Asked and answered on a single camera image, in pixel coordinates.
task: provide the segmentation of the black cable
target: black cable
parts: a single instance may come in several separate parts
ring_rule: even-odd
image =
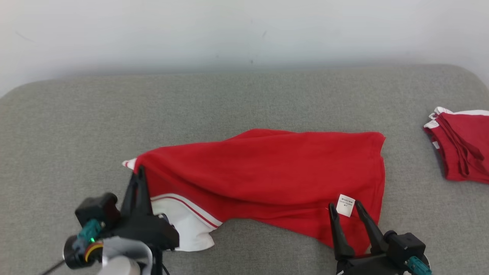
[[[73,251],[71,254],[65,256],[65,259],[66,258],[69,258],[69,257],[72,257],[73,255],[75,255],[76,253],[78,252],[78,249],[76,249],[75,251]],[[60,266],[62,266],[64,263],[65,263],[65,259],[59,261],[58,263],[56,263],[55,265],[53,265],[52,267],[50,267],[48,270],[44,271],[43,273],[41,273],[40,275],[48,275],[50,274],[51,272],[55,271],[56,269],[58,269]]]
[[[163,267],[163,270],[165,271],[166,275],[170,275],[170,273],[168,272],[168,269],[166,269],[165,265],[161,264],[161,266]]]

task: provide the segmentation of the white backdrop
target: white backdrop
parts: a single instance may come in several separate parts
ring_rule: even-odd
[[[0,96],[72,75],[461,65],[489,83],[487,0],[0,0]]]

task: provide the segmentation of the teal connector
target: teal connector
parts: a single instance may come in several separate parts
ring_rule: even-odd
[[[100,223],[95,220],[89,220],[78,233],[76,241],[73,243],[73,249],[84,252],[90,242],[94,242],[98,234],[102,231]]]
[[[407,261],[407,267],[416,275],[431,275],[431,269],[427,267],[418,257],[412,256]]]

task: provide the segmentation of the folded red cloth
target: folded red cloth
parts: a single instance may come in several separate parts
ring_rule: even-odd
[[[424,129],[438,146],[446,178],[489,183],[489,112],[438,107],[432,116]]]
[[[332,246],[327,207],[340,194],[360,200],[378,223],[384,140],[376,132],[254,129],[224,141],[149,151],[134,171],[145,167],[153,204],[178,201],[212,229],[232,218],[253,219]],[[341,225],[355,252],[364,253],[369,240],[356,210],[341,216]]]

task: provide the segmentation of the small white tag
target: small white tag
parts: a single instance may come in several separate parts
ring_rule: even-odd
[[[336,204],[336,211],[341,215],[350,217],[352,215],[354,204],[355,204],[354,199],[340,194],[338,203]]]

